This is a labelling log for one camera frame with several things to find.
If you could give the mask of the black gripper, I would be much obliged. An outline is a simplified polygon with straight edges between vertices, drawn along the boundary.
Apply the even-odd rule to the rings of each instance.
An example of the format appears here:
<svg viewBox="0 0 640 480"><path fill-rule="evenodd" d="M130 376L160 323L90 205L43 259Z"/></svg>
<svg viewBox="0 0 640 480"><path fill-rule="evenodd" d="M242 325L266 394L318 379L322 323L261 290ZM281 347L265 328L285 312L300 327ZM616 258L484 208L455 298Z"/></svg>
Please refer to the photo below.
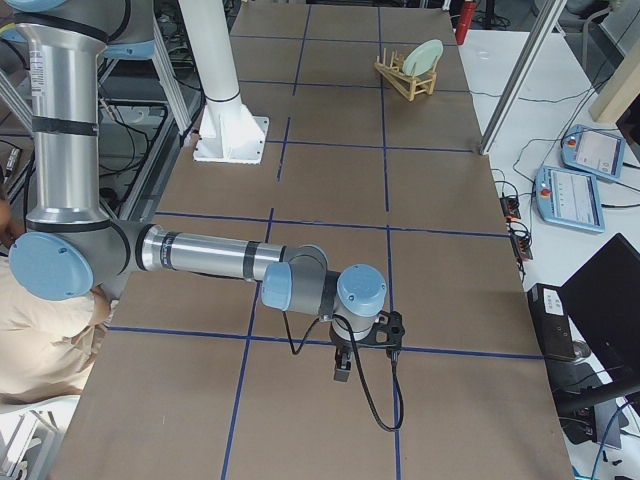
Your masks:
<svg viewBox="0 0 640 480"><path fill-rule="evenodd" d="M358 372L362 372L362 365L355 359L356 344L362 343L366 339L373 324L364 330L354 331L353 335L349 333L349 325L350 323L345 317L335 315L329 329L330 339L336 347L333 380L338 382L348 381L352 362L356 363Z"/></svg>

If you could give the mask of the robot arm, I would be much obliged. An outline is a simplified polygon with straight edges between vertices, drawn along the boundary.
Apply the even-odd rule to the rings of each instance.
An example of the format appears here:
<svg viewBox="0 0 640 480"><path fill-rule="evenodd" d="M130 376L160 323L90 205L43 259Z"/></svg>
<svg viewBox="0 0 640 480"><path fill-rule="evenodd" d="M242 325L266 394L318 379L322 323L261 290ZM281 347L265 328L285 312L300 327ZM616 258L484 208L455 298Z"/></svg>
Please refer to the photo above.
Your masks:
<svg viewBox="0 0 640 480"><path fill-rule="evenodd" d="M339 381L362 367L363 346L396 358L400 331L384 308L380 272L357 264L336 272L317 246L182 233L152 210L115 216L100 199L99 62L153 62L172 113L189 113L149 1L14 1L16 35L29 50L31 133L37 194L26 231L9 250L10 268L30 293L66 300L134 271L160 269L257 282L265 305L311 315L329 326Z"/></svg>

